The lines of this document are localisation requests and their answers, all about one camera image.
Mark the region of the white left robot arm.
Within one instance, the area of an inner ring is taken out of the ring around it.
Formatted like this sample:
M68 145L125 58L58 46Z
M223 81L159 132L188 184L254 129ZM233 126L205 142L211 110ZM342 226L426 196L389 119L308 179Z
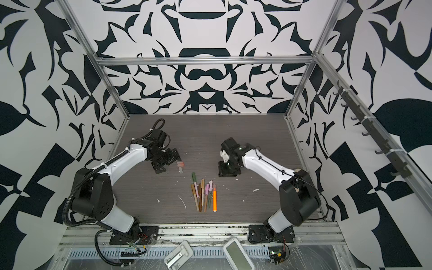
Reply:
M137 164L148 161L155 173L179 161L176 148L169 148L170 136L161 129L133 139L129 146L112 159L92 169L80 169L74 179L63 209L63 222L69 227L98 224L124 234L135 234L137 218L117 206L113 186Z

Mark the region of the orange highlighter pen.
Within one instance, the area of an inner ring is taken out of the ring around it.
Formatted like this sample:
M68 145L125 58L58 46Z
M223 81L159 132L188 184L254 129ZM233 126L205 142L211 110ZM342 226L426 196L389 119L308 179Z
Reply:
M213 185L212 198L213 198L213 211L217 212L218 205L217 205L217 185L216 184Z

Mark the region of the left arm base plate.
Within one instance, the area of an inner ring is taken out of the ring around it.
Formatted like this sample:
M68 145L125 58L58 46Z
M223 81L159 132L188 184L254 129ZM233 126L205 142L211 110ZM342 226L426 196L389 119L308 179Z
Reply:
M158 226L134 226L129 232L114 230L110 239L110 245L127 245L133 242L137 245L146 245L158 238Z

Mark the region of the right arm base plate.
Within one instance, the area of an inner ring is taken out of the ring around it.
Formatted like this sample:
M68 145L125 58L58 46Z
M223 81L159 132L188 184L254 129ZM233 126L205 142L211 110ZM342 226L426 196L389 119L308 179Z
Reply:
M270 226L249 225L248 242L251 244L264 243L293 243L295 233L293 227L288 227L280 233L275 233Z

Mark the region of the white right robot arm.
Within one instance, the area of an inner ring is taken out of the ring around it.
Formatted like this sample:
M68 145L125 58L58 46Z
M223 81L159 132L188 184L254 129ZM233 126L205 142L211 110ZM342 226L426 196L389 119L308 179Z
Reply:
M220 177L237 177L248 169L274 186L279 192L280 209L271 215L264 227L277 235L292 226L300 226L321 206L320 194L309 173L289 169L263 155L259 147L238 144L232 137L221 144Z

